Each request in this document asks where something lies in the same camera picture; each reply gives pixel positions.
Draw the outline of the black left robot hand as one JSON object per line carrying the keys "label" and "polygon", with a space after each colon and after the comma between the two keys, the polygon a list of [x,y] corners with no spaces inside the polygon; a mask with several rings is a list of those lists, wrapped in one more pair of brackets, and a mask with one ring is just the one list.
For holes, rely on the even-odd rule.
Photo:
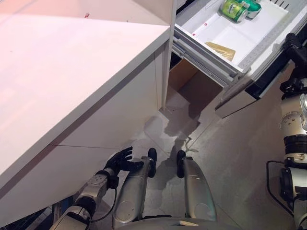
{"label": "black left robot hand", "polygon": [[115,176],[119,174],[120,171],[127,171],[127,172],[136,172],[140,170],[144,162],[132,161],[132,149],[133,147],[130,146],[126,149],[121,150],[120,152],[115,153],[106,163],[105,169],[111,169]]}

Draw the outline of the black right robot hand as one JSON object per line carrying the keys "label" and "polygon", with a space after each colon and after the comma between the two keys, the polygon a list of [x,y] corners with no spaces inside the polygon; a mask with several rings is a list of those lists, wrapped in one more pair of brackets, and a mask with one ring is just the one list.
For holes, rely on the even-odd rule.
{"label": "black right robot hand", "polygon": [[307,48],[303,46],[294,33],[289,33],[285,38],[283,48],[287,56],[298,66],[307,64]]}

